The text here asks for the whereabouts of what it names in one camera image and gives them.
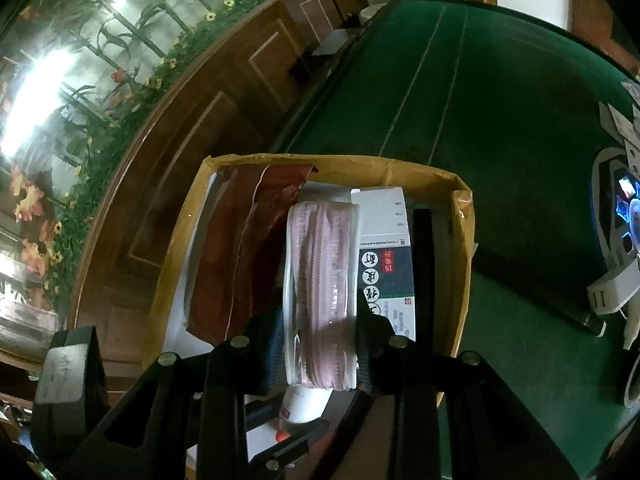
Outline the white and black medicine box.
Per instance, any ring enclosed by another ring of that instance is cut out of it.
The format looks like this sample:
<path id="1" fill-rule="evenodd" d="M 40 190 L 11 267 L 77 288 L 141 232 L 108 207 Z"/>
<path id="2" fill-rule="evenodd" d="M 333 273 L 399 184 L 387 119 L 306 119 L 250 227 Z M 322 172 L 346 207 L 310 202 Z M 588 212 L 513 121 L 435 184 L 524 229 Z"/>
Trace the white and black medicine box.
<path id="1" fill-rule="evenodd" d="M 401 188 L 354 188 L 359 207 L 358 288 L 372 313 L 385 316 L 394 333 L 416 338 L 416 297 L 408 214 Z"/>

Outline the pink cotton pad pack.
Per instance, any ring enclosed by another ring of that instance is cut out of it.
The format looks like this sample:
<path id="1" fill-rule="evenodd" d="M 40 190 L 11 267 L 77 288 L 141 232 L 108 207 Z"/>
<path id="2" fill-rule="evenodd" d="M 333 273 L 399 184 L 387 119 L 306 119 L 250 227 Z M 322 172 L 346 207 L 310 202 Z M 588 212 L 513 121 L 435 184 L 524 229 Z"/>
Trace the pink cotton pad pack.
<path id="1" fill-rule="evenodd" d="M 356 387 L 359 239 L 355 204 L 303 202 L 288 212 L 282 302 L 292 386 Z"/>

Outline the dark red foil pouch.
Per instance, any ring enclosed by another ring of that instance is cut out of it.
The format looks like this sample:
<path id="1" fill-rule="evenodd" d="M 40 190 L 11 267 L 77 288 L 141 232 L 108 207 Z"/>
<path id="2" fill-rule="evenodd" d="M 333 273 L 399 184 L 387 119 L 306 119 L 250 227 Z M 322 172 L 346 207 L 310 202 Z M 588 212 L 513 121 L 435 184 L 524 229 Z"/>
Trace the dark red foil pouch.
<path id="1" fill-rule="evenodd" d="M 190 290 L 188 332 L 218 346 L 243 333 L 269 294 L 281 251 L 258 255 L 316 171 L 309 164 L 230 165 L 216 174 L 205 237 Z"/>

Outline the white square plastic case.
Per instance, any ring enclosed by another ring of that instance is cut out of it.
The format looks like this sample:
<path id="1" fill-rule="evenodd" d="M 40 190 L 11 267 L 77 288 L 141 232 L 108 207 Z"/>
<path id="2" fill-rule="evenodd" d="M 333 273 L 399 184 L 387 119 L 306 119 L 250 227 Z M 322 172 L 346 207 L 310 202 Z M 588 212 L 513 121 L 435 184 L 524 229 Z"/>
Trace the white square plastic case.
<path id="1" fill-rule="evenodd" d="M 587 287 L 591 309 L 596 315 L 620 310 L 639 291 L 639 260 L 633 258 L 620 268 L 609 270 Z"/>

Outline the white bottle with orange cap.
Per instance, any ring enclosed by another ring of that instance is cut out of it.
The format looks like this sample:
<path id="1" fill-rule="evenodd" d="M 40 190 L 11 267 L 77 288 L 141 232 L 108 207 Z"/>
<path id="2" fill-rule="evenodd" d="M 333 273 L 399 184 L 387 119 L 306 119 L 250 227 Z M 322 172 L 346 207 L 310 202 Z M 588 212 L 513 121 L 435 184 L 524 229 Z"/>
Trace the white bottle with orange cap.
<path id="1" fill-rule="evenodd" d="M 276 442 L 284 441 L 299 426 L 320 418 L 332 393 L 331 389 L 307 388 L 300 385 L 288 386 L 279 411 Z"/>

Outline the black tube with white cap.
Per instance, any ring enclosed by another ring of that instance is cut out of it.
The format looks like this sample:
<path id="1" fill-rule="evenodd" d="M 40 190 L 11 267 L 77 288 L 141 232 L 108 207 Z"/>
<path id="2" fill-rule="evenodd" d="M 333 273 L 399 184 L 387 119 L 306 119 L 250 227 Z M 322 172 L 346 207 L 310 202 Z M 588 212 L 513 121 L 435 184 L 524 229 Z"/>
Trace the black tube with white cap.
<path id="1" fill-rule="evenodd" d="M 447 353 L 452 291 L 450 221 L 425 207 L 416 208 L 411 220 L 416 340 L 441 356 Z"/>

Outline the roll of adhesive tape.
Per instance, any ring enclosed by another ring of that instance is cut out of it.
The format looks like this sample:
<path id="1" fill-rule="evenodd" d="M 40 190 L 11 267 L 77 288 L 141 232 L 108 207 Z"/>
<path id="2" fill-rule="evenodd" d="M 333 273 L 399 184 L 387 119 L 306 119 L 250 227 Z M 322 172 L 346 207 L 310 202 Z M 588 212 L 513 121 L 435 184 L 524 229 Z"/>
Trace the roll of adhesive tape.
<path id="1" fill-rule="evenodd" d="M 640 399 L 639 370 L 639 359 L 635 359 L 624 374 L 623 404 L 625 408 L 631 408 Z"/>

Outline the wooden cabinet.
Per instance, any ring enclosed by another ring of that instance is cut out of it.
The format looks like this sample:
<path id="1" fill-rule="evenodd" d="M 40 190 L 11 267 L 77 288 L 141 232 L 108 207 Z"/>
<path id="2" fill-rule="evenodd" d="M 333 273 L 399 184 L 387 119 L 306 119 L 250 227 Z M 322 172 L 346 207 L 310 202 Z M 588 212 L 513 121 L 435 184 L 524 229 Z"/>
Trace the wooden cabinet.
<path id="1" fill-rule="evenodd" d="M 204 158 L 274 151 L 328 60 L 318 47 L 358 21 L 368 0 L 268 0 L 207 48 L 152 109 L 94 214 L 70 303 L 98 333 L 106 391 L 142 372 L 160 269 Z"/>

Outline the yellow cardboard storage box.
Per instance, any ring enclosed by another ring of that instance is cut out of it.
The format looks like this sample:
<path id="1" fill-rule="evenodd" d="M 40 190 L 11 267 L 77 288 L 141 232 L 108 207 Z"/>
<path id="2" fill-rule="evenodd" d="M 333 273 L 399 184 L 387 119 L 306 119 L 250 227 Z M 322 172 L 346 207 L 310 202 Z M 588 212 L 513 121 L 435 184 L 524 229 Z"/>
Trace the yellow cardboard storage box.
<path id="1" fill-rule="evenodd" d="M 205 159 L 160 271 L 149 370 L 232 410 L 284 387 L 287 422 L 339 391 L 426 382 L 459 349 L 474 226 L 463 181 L 412 162 Z"/>

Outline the round mahjong table centre console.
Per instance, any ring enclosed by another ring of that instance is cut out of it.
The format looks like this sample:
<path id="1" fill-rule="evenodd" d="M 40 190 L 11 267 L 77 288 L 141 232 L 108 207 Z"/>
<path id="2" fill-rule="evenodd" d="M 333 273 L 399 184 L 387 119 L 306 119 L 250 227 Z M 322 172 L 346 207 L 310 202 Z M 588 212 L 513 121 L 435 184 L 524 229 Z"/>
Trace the round mahjong table centre console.
<path id="1" fill-rule="evenodd" d="M 594 226 L 606 268 L 623 269 L 639 255 L 639 179 L 621 148 L 597 154 L 591 171 Z"/>

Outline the scattered playing cards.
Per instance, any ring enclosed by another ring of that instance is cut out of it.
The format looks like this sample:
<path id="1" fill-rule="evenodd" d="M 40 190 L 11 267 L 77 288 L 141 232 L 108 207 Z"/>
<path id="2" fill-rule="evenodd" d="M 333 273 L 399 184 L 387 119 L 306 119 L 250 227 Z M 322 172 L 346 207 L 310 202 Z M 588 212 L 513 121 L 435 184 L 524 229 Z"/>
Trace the scattered playing cards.
<path id="1" fill-rule="evenodd" d="M 625 148 L 631 148 L 639 156 L 639 84 L 627 79 L 622 82 L 631 102 L 632 117 L 625 115 L 612 104 L 599 104 L 600 122 L 605 131 Z"/>

